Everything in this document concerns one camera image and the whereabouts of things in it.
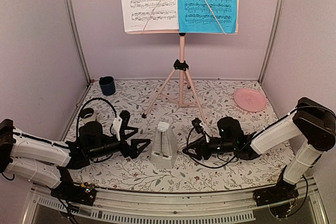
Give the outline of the white metronome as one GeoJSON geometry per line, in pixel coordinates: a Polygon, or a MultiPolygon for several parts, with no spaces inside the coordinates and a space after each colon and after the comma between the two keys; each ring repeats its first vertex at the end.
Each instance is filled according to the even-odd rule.
{"type": "Polygon", "coordinates": [[[177,158],[176,136],[169,123],[159,122],[151,149],[151,163],[159,168],[172,169],[177,158]]]}

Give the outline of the pink music stand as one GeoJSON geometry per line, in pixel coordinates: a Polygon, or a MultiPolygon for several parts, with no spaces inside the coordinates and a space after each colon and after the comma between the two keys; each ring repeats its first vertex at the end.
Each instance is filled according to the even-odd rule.
{"type": "Polygon", "coordinates": [[[169,76],[167,77],[167,79],[165,80],[164,84],[167,84],[172,79],[174,74],[178,72],[179,84],[180,84],[179,97],[177,99],[173,99],[172,101],[180,107],[197,106],[199,112],[201,113],[201,117],[204,119],[205,115],[203,113],[203,109],[197,95],[194,95],[195,100],[193,102],[187,103],[184,100],[185,89],[192,90],[192,92],[195,92],[196,90],[190,75],[189,66],[185,61],[185,35],[187,33],[181,33],[180,31],[178,31],[176,34],[178,34],[180,38],[180,56],[173,64],[173,69],[169,74],[169,76]]]}

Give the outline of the white sheet music page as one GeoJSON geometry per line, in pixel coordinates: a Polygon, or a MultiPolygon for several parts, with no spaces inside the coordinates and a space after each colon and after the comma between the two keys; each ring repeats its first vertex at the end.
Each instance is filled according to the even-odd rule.
{"type": "Polygon", "coordinates": [[[178,0],[121,0],[128,34],[177,33],[178,0]]]}

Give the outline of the blue sheet music page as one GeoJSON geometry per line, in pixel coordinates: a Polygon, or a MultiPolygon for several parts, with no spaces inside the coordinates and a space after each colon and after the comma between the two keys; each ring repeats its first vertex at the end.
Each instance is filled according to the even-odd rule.
{"type": "Polygon", "coordinates": [[[178,0],[181,33],[229,34],[238,32],[239,0],[178,0]]]}

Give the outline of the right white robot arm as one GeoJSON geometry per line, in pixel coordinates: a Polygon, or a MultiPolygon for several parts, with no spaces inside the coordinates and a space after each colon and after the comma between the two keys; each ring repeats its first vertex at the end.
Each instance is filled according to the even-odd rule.
{"type": "Polygon", "coordinates": [[[187,142],[182,152],[195,162],[207,160],[213,154],[229,152],[241,160],[250,161],[275,146],[303,136],[305,142],[282,170],[277,185],[271,190],[271,196],[276,201],[290,195],[292,187],[308,168],[335,146],[335,113],[306,97],[299,99],[292,111],[259,133],[244,134],[240,122],[228,116],[217,122],[218,137],[210,136],[198,118],[192,121],[192,125],[202,137],[187,142]]]}

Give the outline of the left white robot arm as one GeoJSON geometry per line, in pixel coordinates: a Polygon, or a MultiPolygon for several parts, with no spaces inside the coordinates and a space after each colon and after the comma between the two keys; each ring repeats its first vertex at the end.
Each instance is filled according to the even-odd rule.
{"type": "Polygon", "coordinates": [[[54,142],[29,135],[14,127],[11,119],[1,122],[1,172],[26,177],[58,192],[67,200],[78,195],[68,170],[82,169],[97,158],[121,153],[135,159],[151,143],[150,139],[131,139],[137,129],[128,127],[117,118],[119,132],[110,136],[102,125],[91,121],[79,128],[74,142],[54,142]]]}

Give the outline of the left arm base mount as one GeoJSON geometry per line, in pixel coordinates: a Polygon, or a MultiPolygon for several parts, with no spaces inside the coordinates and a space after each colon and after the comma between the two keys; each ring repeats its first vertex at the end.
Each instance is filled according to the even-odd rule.
{"type": "Polygon", "coordinates": [[[55,198],[86,206],[93,206],[97,194],[95,184],[87,182],[80,185],[73,182],[61,182],[55,188],[51,188],[50,191],[50,194],[55,198]]]}

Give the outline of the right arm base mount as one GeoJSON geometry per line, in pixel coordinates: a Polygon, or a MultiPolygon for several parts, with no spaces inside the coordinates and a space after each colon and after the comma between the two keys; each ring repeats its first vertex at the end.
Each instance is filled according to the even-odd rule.
{"type": "Polygon", "coordinates": [[[280,179],[275,186],[256,189],[253,192],[253,199],[257,206],[274,204],[284,200],[295,199],[299,196],[296,185],[289,184],[280,179]]]}

